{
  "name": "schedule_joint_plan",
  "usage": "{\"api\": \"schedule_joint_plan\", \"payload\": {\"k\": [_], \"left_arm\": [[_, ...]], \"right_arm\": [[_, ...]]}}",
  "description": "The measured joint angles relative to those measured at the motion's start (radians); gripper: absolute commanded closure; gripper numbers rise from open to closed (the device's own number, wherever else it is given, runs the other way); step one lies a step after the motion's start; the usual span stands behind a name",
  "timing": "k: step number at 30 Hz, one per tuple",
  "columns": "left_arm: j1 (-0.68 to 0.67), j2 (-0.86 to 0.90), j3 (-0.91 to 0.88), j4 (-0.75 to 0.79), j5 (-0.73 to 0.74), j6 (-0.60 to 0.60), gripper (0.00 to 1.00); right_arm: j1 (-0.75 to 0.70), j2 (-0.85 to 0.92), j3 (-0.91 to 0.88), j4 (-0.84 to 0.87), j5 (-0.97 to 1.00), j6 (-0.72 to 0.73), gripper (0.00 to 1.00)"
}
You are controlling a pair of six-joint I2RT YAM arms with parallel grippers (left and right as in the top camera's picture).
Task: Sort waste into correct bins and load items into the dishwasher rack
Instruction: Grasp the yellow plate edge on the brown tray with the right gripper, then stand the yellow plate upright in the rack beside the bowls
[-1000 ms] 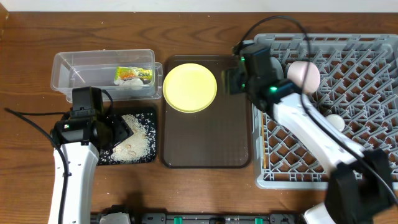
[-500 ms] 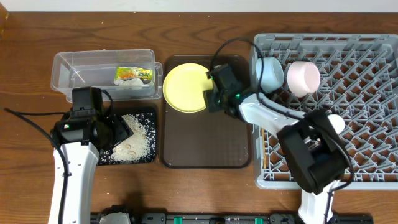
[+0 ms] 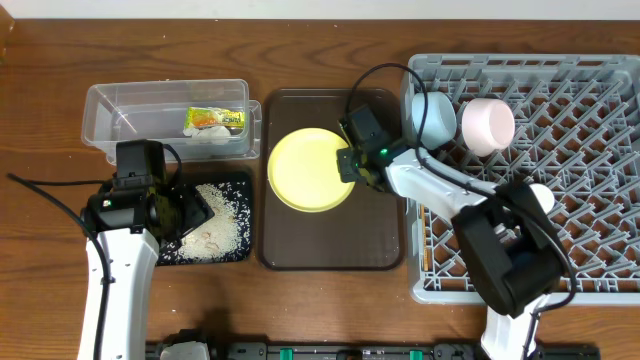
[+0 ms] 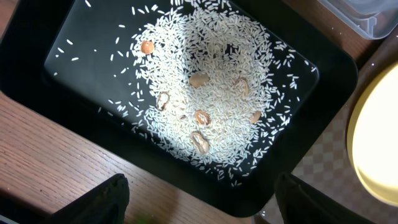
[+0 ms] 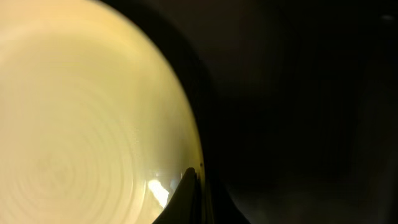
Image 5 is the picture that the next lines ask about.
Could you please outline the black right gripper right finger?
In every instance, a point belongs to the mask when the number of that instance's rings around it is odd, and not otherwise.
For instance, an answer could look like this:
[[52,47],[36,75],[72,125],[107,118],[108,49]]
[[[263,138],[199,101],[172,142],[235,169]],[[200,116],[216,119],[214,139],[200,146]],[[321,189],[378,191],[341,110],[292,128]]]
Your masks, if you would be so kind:
[[206,182],[206,224],[250,224],[238,210],[223,184]]

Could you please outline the yellow plate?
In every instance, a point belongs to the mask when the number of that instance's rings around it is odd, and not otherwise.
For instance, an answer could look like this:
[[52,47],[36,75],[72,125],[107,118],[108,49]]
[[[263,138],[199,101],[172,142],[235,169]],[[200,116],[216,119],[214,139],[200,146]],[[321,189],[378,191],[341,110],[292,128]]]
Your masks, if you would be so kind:
[[200,137],[175,70],[99,1],[1,2],[1,222],[152,223]]

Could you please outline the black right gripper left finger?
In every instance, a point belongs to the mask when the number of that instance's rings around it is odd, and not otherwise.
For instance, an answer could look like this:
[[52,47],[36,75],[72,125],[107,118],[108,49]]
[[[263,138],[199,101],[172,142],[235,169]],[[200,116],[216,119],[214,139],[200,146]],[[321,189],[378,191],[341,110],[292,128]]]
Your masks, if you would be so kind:
[[199,182],[195,169],[188,168],[169,204],[153,224],[198,224]]

